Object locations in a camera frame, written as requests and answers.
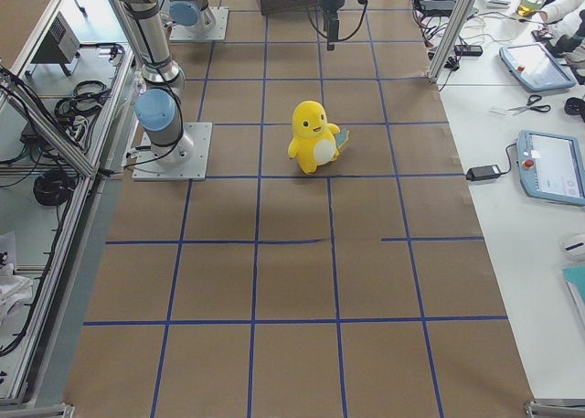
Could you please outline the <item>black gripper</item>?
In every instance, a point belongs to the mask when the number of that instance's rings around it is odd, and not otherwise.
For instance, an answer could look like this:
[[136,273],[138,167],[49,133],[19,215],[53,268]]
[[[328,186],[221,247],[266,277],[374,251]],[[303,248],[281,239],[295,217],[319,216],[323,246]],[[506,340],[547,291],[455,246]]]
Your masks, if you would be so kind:
[[346,0],[317,0],[326,20],[325,32],[327,35],[326,50],[334,51],[335,44],[339,41],[339,19],[338,10],[345,4]]

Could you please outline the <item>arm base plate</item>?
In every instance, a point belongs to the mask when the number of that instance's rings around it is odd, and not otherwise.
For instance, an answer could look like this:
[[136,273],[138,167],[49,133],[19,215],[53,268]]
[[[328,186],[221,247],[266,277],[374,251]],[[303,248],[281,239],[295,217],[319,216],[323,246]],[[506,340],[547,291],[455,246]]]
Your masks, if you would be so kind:
[[175,5],[169,10],[173,25],[170,41],[198,43],[223,41],[227,33],[229,9],[225,6],[201,10],[196,6]]
[[168,149],[152,146],[147,133],[143,132],[141,145],[149,146],[149,149],[138,153],[133,166],[133,180],[204,180],[212,129],[212,122],[184,123],[183,137],[169,154]]

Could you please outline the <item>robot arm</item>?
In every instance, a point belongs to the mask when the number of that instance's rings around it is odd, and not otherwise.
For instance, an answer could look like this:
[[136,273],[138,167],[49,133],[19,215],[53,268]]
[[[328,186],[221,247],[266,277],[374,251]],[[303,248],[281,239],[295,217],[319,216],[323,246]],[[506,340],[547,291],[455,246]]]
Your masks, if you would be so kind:
[[[112,0],[122,6],[120,23],[133,38],[133,51],[142,60],[142,76],[148,88],[136,103],[136,115],[150,139],[152,163],[181,166],[195,149],[182,118],[180,92],[184,73],[174,61],[160,18],[159,0]],[[171,0],[189,5],[195,0]],[[324,14],[324,35],[328,49],[339,42],[338,10],[345,0],[317,0]]]
[[209,31],[216,18],[208,0],[161,0],[165,21],[195,31]]

